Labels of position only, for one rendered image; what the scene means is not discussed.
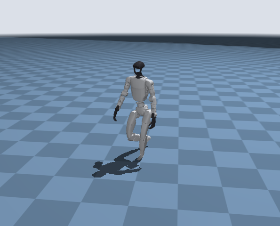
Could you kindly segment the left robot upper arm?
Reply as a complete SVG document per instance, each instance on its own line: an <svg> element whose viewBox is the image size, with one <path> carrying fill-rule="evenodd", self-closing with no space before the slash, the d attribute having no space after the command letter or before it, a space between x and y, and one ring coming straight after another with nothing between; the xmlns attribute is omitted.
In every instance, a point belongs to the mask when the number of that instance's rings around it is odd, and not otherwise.
<svg viewBox="0 0 280 226"><path fill-rule="evenodd" d="M149 97L149 101L153 102L152 97L155 96L155 91L154 91L154 82L150 79L146 79L145 80L145 84L148 87L149 93L150 93L150 97Z"/></svg>

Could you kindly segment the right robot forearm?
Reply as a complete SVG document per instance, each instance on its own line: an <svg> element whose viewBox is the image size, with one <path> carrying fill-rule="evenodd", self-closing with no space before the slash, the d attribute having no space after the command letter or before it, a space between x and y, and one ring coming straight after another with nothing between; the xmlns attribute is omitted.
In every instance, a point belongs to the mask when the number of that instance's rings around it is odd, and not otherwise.
<svg viewBox="0 0 280 226"><path fill-rule="evenodd" d="M119 105L120 107L119 107L119 109L121 108L121 105L123 104L123 101L125 100L125 97L124 96L122 96L122 95L120 95L120 98L119 98L119 100L118 100L118 103L117 103L117 105L116 105L116 107Z"/></svg>

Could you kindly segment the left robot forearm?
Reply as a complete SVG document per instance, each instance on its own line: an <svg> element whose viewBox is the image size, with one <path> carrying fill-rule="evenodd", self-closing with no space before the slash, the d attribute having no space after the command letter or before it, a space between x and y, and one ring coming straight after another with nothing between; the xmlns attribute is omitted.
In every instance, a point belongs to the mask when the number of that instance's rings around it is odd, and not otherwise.
<svg viewBox="0 0 280 226"><path fill-rule="evenodd" d="M153 96L152 100L153 100L153 102L151 103L151 112L154 113L154 117L156 117L157 116L157 113L156 113L156 104L157 104L156 97Z"/></svg>

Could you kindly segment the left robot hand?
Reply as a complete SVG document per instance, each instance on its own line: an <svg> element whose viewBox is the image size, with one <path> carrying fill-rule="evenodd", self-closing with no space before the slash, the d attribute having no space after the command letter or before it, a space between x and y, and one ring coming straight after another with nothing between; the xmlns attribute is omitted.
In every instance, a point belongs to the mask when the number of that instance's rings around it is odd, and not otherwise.
<svg viewBox="0 0 280 226"><path fill-rule="evenodd" d="M154 117L154 113L152 113L152 122L149 124L149 126L151 125L151 127L149 129L152 129L155 127L155 123L156 123L156 120L155 120L156 117Z"/></svg>

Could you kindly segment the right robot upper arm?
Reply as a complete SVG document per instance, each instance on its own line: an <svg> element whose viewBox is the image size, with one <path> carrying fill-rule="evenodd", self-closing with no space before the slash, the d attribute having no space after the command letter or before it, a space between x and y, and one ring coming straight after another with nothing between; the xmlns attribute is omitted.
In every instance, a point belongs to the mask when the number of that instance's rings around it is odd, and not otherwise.
<svg viewBox="0 0 280 226"><path fill-rule="evenodd" d="M132 77L132 76L129 76L129 77L126 78L124 90L123 90L123 92L122 92L122 94L121 94L121 95L123 95L123 96L125 96L125 97L128 95L128 89L129 89L129 87L130 87L130 79L131 79L131 77Z"/></svg>

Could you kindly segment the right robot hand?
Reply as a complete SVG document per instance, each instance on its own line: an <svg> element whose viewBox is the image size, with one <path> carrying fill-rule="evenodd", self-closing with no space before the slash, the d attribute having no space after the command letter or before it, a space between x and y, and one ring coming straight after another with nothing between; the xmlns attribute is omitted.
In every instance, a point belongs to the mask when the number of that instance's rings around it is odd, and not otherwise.
<svg viewBox="0 0 280 226"><path fill-rule="evenodd" d="M117 111L119 111L119 105L115 108L115 111L114 111L114 116L113 116L113 119L115 120L115 121L117 121L116 119L115 119L115 117L116 117L116 114L117 114Z"/></svg>

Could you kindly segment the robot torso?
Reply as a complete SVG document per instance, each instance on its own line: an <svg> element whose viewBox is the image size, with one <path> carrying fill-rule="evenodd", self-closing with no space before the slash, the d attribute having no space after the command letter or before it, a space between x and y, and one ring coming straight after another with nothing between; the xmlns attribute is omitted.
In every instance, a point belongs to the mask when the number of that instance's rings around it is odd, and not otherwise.
<svg viewBox="0 0 280 226"><path fill-rule="evenodd" d="M131 85L131 93L132 97L135 101L138 101L136 111L138 115L143 116L146 109L148 109L148 105L145 105L143 101L147 99L147 96L149 94L148 87L145 84L145 80L148 79L147 77L142 77L140 79L136 78L137 75L134 74L134 76L130 79L130 85Z"/></svg>

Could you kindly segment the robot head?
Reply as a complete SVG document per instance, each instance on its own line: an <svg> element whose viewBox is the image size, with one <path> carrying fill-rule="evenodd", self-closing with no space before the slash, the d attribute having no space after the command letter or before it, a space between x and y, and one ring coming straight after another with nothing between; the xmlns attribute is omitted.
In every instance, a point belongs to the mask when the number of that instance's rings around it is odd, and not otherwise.
<svg viewBox="0 0 280 226"><path fill-rule="evenodd" d="M142 73L141 73L142 68L144 68L144 66L145 66L144 63L141 62L141 61L137 61L137 62L135 62L135 63L133 64L134 73L137 75L136 78L140 79L140 78L144 77L144 76L142 75ZM140 69L140 72L136 72L136 71L135 71L135 68L136 68L136 69ZM142 77L140 77L140 76L142 76Z"/></svg>

